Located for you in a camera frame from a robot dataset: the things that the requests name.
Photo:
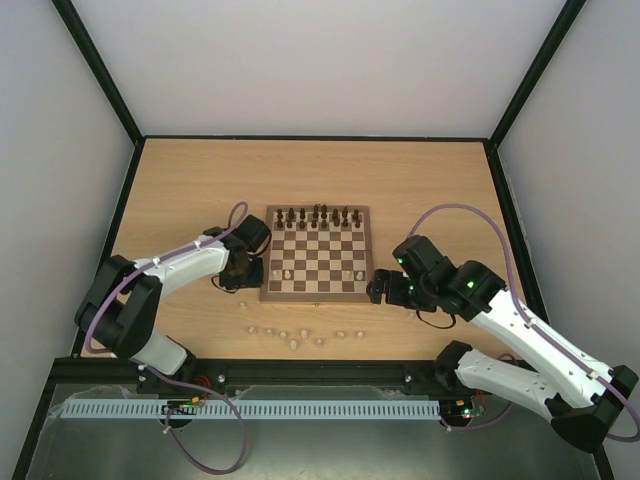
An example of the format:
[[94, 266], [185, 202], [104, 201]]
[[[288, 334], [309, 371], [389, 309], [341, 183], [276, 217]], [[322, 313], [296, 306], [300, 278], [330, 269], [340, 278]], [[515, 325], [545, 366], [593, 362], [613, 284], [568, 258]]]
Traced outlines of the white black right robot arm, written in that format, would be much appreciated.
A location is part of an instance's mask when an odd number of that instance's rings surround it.
[[372, 303], [418, 313], [442, 310], [500, 339], [529, 365], [521, 368], [452, 341], [434, 362], [434, 378], [443, 389], [464, 386], [500, 396], [544, 418], [571, 446], [599, 450], [629, 405], [635, 372], [577, 348], [478, 261], [456, 266], [419, 235], [402, 242], [393, 256], [399, 270], [376, 270], [366, 287]]

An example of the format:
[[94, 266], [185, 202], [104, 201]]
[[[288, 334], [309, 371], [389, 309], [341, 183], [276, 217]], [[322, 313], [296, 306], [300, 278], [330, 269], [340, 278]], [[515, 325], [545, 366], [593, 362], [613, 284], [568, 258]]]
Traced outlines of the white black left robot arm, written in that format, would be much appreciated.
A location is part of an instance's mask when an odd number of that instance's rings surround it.
[[196, 370], [185, 346], [155, 327], [168, 295], [207, 277], [224, 293], [263, 283], [262, 255], [272, 238], [253, 215], [225, 228], [213, 227], [170, 252], [136, 261], [121, 255], [99, 268], [75, 315], [88, 353], [109, 353], [140, 367], [139, 384], [154, 393], [181, 389], [207, 394], [212, 386]]

